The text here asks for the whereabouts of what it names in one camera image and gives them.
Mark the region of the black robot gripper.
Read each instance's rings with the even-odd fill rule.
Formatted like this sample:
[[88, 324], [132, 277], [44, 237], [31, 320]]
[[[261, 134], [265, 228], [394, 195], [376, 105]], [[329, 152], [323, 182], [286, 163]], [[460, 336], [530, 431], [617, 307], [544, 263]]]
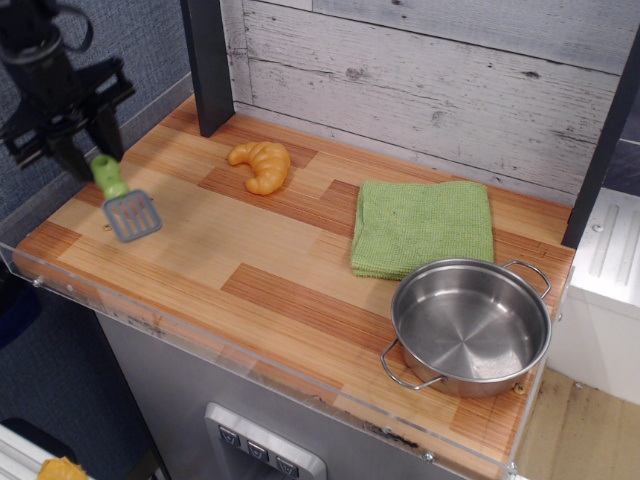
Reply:
[[77, 69], [68, 57], [86, 52], [93, 35], [88, 15], [73, 5], [1, 3], [1, 63], [20, 94], [17, 109], [1, 127], [1, 143], [19, 168], [49, 157], [77, 180], [93, 182], [74, 141], [81, 131], [101, 153], [122, 160], [116, 108], [135, 92], [123, 60], [111, 57]]

